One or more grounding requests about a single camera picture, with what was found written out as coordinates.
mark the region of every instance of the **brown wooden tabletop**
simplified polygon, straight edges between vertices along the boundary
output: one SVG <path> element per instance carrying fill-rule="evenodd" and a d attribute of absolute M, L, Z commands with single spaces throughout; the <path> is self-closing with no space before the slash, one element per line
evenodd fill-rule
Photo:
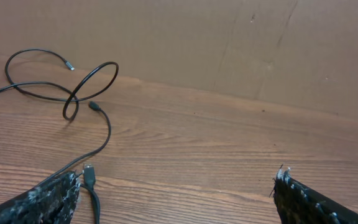
<path fill-rule="evenodd" d="M 0 87 L 8 85 L 6 60 L 0 56 Z M 18 58 L 10 71 L 15 82 L 71 90 L 89 72 Z M 78 96 L 109 79 L 96 74 Z M 283 162 L 293 178 L 358 212 L 356 120 L 120 76 L 93 100 L 113 125 L 109 144 L 87 160 L 101 223 L 280 223 L 269 194 Z M 86 103 L 70 124 L 62 108 L 15 90 L 0 94 L 0 203 L 105 140 L 105 120 Z M 88 193 L 81 198 L 72 223 L 92 223 Z"/>

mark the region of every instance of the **cable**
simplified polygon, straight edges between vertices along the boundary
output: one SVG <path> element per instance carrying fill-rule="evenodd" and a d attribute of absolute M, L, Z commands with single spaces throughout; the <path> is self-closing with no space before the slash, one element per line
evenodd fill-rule
<path fill-rule="evenodd" d="M 10 89 L 10 88 L 15 88 L 17 91 L 23 93 L 23 94 L 27 94 L 27 95 L 31 95 L 31 96 L 34 96 L 34 97 L 37 97 L 37 98 L 41 98 L 41 99 L 45 99 L 45 100 L 53 100 L 53 101 L 63 101 L 65 102 L 65 105 L 63 107 L 63 117 L 68 120 L 68 121 L 73 121 L 77 112 L 78 112 L 78 108 L 79 108 L 79 103 L 80 101 L 84 101 L 84 100 L 88 100 L 90 98 L 93 98 L 95 96 L 98 96 L 99 94 L 101 94 L 102 92 L 106 91 L 111 85 L 112 83 L 115 81 L 115 79 L 117 78 L 117 75 L 118 75 L 118 70 L 119 70 L 119 67 L 118 67 L 118 64 L 116 62 L 105 62 L 105 63 L 102 63 L 101 65 L 99 65 L 98 67 L 96 67 L 92 72 L 90 72 L 87 76 L 84 77 L 84 79 L 82 79 L 82 81 L 77 85 L 77 87 L 73 90 L 73 91 L 70 91 L 68 89 L 66 89 L 65 87 L 59 85 L 59 84 L 56 84 L 56 83 L 52 83 L 52 82 L 22 82 L 22 83 L 14 83 L 11 76 L 9 75 L 9 71 L 8 71 L 8 68 L 9 68 L 9 64 L 11 63 L 11 60 L 21 54 L 21 53 L 24 53 L 24 52 L 28 52 L 28 51 L 42 51 L 42 52 L 46 52 L 46 53 L 50 53 L 50 54 L 53 54 L 55 56 L 57 56 L 58 58 L 60 58 L 64 63 L 65 65 L 70 69 L 70 70 L 74 70 L 74 67 L 66 60 L 64 59 L 62 56 L 60 56 L 59 54 L 56 54 L 55 52 L 52 52 L 50 50 L 45 50 L 45 49 L 25 49 L 25 50 L 20 50 L 16 53 L 14 53 L 11 57 L 9 57 L 9 59 L 7 60 L 6 64 L 5 64 L 5 75 L 6 75 L 6 78 L 8 80 L 8 82 L 10 83 L 9 86 L 5 86 L 5 87 L 2 87 L 0 88 L 0 93 Z M 111 81 L 107 84 L 107 86 L 105 86 L 102 90 L 90 95 L 90 96 L 86 96 L 84 98 L 80 98 L 78 99 L 76 97 L 76 93 L 78 92 L 78 90 L 80 90 L 80 88 L 96 73 L 98 72 L 100 69 L 102 69 L 103 67 L 107 66 L 107 65 L 115 65 L 116 66 L 116 71 L 114 73 L 114 76 L 113 78 L 111 79 Z M 49 97 L 49 96 L 42 96 L 42 95 L 38 95 L 38 94 L 35 94 L 35 93 L 32 93 L 30 91 L 26 91 L 26 90 L 23 90 L 20 86 L 24 86 L 24 85 L 51 85 L 51 86 L 54 86 L 54 87 L 57 87 L 65 92 L 67 92 L 68 94 L 70 94 L 70 96 L 67 98 L 67 99 L 61 99 L 61 98 L 53 98 L 53 97 Z M 67 108 L 68 108 L 68 105 L 71 103 L 71 102 L 74 102 L 75 103 L 75 110 L 74 110 L 74 113 L 68 117 L 67 116 Z M 92 109 L 92 110 L 95 110 L 97 112 L 100 112 L 106 119 L 106 122 L 107 122 L 107 126 L 108 126 L 108 136 L 105 140 L 105 142 L 100 146 L 98 147 L 97 149 L 91 151 L 91 152 L 88 152 L 74 160 L 72 160 L 71 162 L 69 162 L 67 165 L 65 165 L 64 167 L 62 167 L 60 170 L 56 171 L 54 174 L 50 175 L 49 177 L 47 177 L 45 180 L 41 181 L 39 184 L 37 184 L 37 186 L 51 180 L 52 178 L 54 178 L 55 176 L 57 176 L 58 174 L 61 174 L 62 172 L 64 172 L 65 170 L 69 169 L 73 164 L 81 161 L 82 159 L 85 159 L 89 156 L 93 156 L 97 153 L 99 153 L 100 151 L 102 151 L 104 149 L 104 147 L 106 147 L 107 143 L 109 142 L 110 140 L 110 135 L 111 135 L 111 123 L 110 123 L 110 120 L 109 120 L 109 117 L 108 115 L 106 114 L 106 112 L 104 112 L 100 107 L 99 105 L 97 105 L 95 102 L 93 101 L 90 101 L 89 103 L 89 107 Z M 100 201 L 99 201 L 99 198 L 98 196 L 96 195 L 96 192 L 88 187 L 87 185 L 81 185 L 81 187 L 85 188 L 86 190 L 88 190 L 92 196 L 92 201 L 93 201 L 93 205 L 94 205 L 94 215 L 95 215 L 95 224 L 99 224 L 99 217 L 100 217 Z"/>

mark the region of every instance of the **wood grain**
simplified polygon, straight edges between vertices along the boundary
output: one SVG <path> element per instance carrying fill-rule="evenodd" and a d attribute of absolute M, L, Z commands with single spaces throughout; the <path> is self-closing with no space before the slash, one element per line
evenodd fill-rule
<path fill-rule="evenodd" d="M 0 56 L 0 87 L 6 60 Z M 70 89 L 87 74 L 22 59 L 10 71 L 17 82 Z M 109 78 L 95 75 L 78 95 Z M 94 100 L 113 125 L 110 143 L 88 161 L 98 176 L 101 223 L 279 223 L 269 193 L 283 162 L 294 178 L 358 212 L 358 120 L 129 77 Z M 100 115 L 82 103 L 68 124 L 62 107 L 0 94 L 0 203 L 104 141 Z M 92 222 L 86 192 L 82 198 L 73 223 Z"/>

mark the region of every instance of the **usb connector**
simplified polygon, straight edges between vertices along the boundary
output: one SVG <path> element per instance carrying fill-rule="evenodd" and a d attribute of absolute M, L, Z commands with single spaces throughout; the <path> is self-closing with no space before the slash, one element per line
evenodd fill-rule
<path fill-rule="evenodd" d="M 84 184 L 93 190 L 93 186 L 96 183 L 96 177 L 92 164 L 84 164 Z"/>

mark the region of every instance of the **metal connector tip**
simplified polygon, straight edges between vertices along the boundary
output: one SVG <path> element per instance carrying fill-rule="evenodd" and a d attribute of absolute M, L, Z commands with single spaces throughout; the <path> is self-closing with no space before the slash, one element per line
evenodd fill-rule
<path fill-rule="evenodd" d="M 68 69 L 70 69 L 71 71 L 74 71 L 74 67 L 69 62 L 66 62 L 65 64 Z"/>

